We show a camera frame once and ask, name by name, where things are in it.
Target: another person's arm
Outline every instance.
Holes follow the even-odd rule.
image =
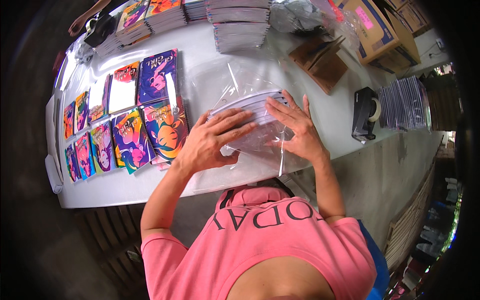
[[[238,151],[223,156],[220,148],[256,127],[256,123],[251,122],[231,129],[251,115],[251,111],[232,108],[215,115],[208,122],[208,112],[200,116],[179,155],[145,205],[140,221],[142,240],[152,233],[170,233],[177,200],[195,172],[237,163]]]
[[[98,0],[97,3],[95,3],[94,6],[92,6],[89,10],[87,10],[85,13],[83,13],[80,17],[78,17],[75,21],[73,21],[72,25],[68,29],[68,33],[70,36],[76,36],[82,27],[85,25],[87,22],[88,18],[96,14],[97,12],[101,11],[104,9],[111,0]]]
[[[330,152],[324,147],[312,122],[309,101],[303,96],[303,110],[292,96],[282,91],[290,107],[273,98],[267,98],[267,111],[295,133],[290,141],[283,142],[283,148],[308,159],[315,170],[315,183],[319,213],[329,224],[345,217],[342,192],[330,163]]]

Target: hand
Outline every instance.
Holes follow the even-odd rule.
[[[87,22],[87,18],[85,18],[83,15],[73,21],[72,25],[68,29],[70,36],[76,36],[85,25],[85,22]]]
[[[190,131],[185,145],[173,161],[174,166],[183,168],[190,174],[236,164],[240,152],[235,151],[230,156],[223,156],[220,148],[252,132],[257,126],[256,123],[250,122],[240,128],[232,129],[236,124],[252,116],[249,110],[231,108],[216,114],[207,122],[208,113],[200,116]]]
[[[324,147],[310,116],[310,104],[307,95],[303,96],[303,110],[286,91],[282,91],[290,107],[286,107],[271,97],[267,97],[265,108],[282,124],[295,133],[290,141],[273,142],[275,146],[282,146],[291,153],[308,159],[312,164],[324,163],[330,159],[330,152]]]

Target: pink t-shirt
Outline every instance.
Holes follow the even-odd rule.
[[[337,300],[365,299],[376,278],[358,222],[346,217],[328,225],[298,197],[217,209],[190,249],[156,233],[141,250],[151,300],[223,300],[243,272],[278,256],[316,267]]]

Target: pink label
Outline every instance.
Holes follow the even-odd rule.
[[[363,24],[365,25],[365,27],[367,29],[370,29],[373,27],[373,23],[370,21],[370,19],[368,18],[367,14],[365,13],[365,11],[362,9],[362,7],[357,7],[357,9],[355,10],[355,12],[357,13],[357,15],[359,15],[360,17],[360,20],[363,22]]]

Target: tape roll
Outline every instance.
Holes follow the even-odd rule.
[[[87,33],[90,33],[90,31],[92,31],[92,27],[95,26],[95,23],[96,23],[95,18],[92,18],[92,19],[87,21],[87,23],[85,24],[85,28],[87,29]]]
[[[378,101],[377,98],[372,98],[373,101],[375,101],[375,104],[377,105],[377,109],[375,110],[375,113],[368,118],[368,121],[370,122],[375,122],[378,120],[380,117],[380,114],[382,113],[382,107],[380,106],[380,102]]]

